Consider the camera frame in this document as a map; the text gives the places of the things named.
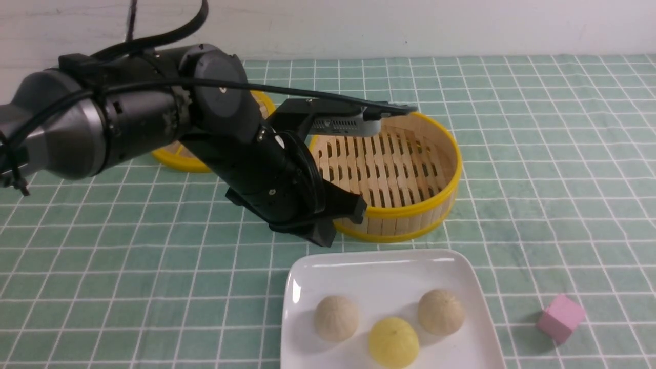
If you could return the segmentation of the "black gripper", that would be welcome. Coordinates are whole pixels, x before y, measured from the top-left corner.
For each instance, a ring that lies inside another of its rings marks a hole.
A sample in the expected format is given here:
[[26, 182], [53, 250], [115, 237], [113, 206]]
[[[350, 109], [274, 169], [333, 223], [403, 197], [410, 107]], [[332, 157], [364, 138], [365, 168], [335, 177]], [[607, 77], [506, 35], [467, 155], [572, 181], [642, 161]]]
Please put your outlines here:
[[363, 196], [324, 179], [304, 140], [263, 118], [193, 128], [182, 144], [228, 185], [225, 196], [276, 233], [329, 248], [338, 219], [363, 222]]

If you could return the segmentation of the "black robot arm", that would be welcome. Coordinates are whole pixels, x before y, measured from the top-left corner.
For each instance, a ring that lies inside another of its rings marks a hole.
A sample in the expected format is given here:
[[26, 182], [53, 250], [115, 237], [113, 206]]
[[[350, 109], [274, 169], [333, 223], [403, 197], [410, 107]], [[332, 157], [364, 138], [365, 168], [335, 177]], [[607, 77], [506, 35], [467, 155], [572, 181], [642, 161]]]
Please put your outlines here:
[[227, 199], [322, 247], [335, 220], [363, 222], [361, 194], [321, 177], [305, 144], [314, 123], [379, 121], [359, 102], [286, 99], [263, 117], [241, 61], [195, 45], [101, 63], [70, 54], [31, 73], [2, 105], [2, 187], [28, 196], [48, 171], [79, 180], [179, 142], [227, 183]]

